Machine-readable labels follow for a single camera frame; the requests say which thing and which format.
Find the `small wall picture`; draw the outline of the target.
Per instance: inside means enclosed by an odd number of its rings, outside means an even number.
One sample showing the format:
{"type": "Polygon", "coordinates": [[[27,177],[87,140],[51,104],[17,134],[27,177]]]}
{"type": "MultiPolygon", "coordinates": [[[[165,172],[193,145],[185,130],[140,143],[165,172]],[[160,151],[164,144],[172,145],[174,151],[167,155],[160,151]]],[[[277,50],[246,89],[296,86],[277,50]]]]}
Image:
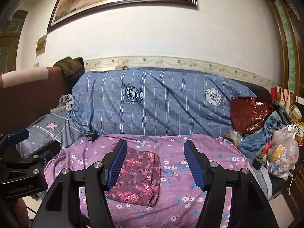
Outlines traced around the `small wall picture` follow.
{"type": "Polygon", "coordinates": [[[45,53],[47,34],[37,40],[36,57],[45,53]]]}

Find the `dark red headboard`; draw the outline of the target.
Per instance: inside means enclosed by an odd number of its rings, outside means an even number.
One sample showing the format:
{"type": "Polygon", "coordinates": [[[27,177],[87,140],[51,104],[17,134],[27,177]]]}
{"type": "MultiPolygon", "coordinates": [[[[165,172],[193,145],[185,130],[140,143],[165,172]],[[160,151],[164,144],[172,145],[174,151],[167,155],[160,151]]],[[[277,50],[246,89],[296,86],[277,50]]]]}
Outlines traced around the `dark red headboard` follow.
{"type": "Polygon", "coordinates": [[[69,91],[59,67],[15,70],[1,75],[1,134],[30,126],[69,91]]]}

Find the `red paper gift bag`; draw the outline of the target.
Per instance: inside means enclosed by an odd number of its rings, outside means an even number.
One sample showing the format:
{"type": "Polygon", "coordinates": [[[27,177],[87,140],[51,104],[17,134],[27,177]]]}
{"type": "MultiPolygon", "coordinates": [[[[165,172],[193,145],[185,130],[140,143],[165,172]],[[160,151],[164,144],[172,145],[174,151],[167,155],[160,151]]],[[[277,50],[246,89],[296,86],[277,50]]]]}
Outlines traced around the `red paper gift bag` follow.
{"type": "Polygon", "coordinates": [[[277,100],[285,108],[287,108],[293,105],[294,93],[288,89],[276,86],[275,88],[271,88],[271,98],[277,100]]]}

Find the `red shiny plastic bag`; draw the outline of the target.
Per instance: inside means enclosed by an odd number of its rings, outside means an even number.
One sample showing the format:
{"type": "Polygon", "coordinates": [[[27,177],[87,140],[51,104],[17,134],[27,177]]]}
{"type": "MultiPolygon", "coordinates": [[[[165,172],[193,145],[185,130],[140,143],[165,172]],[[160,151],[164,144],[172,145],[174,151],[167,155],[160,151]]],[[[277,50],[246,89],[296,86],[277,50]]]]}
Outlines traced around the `red shiny plastic bag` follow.
{"type": "Polygon", "coordinates": [[[233,127],[241,134],[252,134],[260,130],[274,111],[272,104],[260,97],[233,97],[230,105],[233,127]]]}

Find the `grey star pillow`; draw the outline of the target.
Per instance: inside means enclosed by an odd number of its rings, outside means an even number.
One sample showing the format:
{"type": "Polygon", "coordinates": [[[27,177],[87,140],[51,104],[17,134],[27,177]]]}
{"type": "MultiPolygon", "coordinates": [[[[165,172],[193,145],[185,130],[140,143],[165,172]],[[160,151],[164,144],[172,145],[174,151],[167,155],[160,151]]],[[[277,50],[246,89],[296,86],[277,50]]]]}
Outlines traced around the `grey star pillow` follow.
{"type": "Polygon", "coordinates": [[[27,130],[29,131],[28,139],[16,145],[22,158],[27,158],[53,140],[58,141],[62,148],[67,148],[82,136],[66,110],[40,117],[27,130]]]}

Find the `olive green cloth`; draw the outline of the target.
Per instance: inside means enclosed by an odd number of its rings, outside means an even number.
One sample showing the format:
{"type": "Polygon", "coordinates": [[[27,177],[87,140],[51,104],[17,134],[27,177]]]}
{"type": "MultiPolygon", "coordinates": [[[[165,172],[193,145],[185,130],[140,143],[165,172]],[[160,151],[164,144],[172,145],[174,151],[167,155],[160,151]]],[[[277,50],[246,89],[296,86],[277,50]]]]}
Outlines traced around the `olive green cloth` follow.
{"type": "Polygon", "coordinates": [[[82,75],[85,72],[84,61],[82,57],[66,57],[57,61],[53,67],[59,67],[64,78],[71,78],[82,75]]]}

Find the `wooden door frame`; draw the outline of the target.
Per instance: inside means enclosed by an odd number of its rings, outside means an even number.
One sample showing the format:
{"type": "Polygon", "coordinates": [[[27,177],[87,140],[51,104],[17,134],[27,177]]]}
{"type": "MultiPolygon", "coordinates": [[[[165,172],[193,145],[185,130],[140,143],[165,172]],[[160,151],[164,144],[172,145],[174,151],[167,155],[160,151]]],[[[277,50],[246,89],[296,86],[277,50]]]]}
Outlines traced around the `wooden door frame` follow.
{"type": "Polygon", "coordinates": [[[303,5],[300,0],[266,0],[278,32],[280,84],[303,97],[303,5]]]}

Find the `blue denim clothes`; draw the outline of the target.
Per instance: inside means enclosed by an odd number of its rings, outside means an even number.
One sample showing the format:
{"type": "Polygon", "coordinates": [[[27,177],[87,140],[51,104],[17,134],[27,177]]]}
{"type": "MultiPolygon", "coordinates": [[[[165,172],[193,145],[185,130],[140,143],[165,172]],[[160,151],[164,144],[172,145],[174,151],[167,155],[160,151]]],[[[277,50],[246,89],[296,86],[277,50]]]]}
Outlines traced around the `blue denim clothes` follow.
{"type": "Polygon", "coordinates": [[[246,135],[239,144],[239,151],[251,164],[252,170],[267,199],[272,197],[273,187],[266,167],[263,166],[263,162],[258,162],[257,159],[273,133],[292,124],[292,119],[282,104],[273,100],[272,106],[275,110],[266,119],[262,127],[257,132],[246,135]]]}

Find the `translucent plastic bag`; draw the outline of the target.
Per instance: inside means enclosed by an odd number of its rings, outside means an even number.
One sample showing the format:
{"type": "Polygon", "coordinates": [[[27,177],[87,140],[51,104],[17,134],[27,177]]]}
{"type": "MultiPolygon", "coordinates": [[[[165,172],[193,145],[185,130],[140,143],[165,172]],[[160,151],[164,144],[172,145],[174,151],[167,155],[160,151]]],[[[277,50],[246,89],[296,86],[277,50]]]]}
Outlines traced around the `translucent plastic bag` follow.
{"type": "Polygon", "coordinates": [[[274,131],[266,160],[267,170],[273,176],[287,180],[290,170],[295,169],[299,159],[299,146],[295,135],[296,128],[293,125],[274,131]]]}

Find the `purple floral bed sheet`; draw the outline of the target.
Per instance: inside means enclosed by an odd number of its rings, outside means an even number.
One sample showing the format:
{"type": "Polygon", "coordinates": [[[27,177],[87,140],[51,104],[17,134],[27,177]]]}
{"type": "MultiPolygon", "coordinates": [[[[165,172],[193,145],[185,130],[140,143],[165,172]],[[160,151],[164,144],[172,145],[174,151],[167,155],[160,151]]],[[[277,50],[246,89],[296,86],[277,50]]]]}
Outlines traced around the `purple floral bed sheet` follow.
{"type": "Polygon", "coordinates": [[[196,186],[183,152],[185,141],[191,140],[199,152],[211,162],[229,170],[249,168],[246,157],[228,140],[207,135],[151,137],[109,134],[95,141],[81,137],[64,148],[46,166],[45,178],[51,185],[60,171],[88,168],[112,151],[119,140],[128,148],[156,153],[160,157],[160,188],[153,206],[141,206],[110,200],[108,206],[116,227],[194,227],[200,216],[206,193],[196,186]]]}

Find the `maroon floral small garment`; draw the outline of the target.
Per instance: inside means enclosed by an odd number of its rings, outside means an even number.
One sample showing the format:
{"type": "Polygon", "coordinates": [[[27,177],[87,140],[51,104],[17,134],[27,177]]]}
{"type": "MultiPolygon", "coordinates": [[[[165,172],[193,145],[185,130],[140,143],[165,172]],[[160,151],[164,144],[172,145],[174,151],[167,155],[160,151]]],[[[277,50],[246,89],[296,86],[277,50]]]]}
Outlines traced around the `maroon floral small garment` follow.
{"type": "Polygon", "coordinates": [[[128,148],[116,184],[106,192],[110,200],[153,206],[160,188],[160,157],[153,152],[128,148]]]}

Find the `blue plaid quilt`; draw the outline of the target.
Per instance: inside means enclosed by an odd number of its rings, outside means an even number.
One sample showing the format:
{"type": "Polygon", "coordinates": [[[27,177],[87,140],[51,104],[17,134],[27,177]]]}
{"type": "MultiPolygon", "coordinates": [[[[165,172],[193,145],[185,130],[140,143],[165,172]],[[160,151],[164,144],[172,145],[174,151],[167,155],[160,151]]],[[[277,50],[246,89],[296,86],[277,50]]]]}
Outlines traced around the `blue plaid quilt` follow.
{"type": "Polygon", "coordinates": [[[218,137],[232,128],[231,99],[253,92],[216,74],[130,68],[86,72],[72,95],[70,116],[82,133],[218,137]]]}

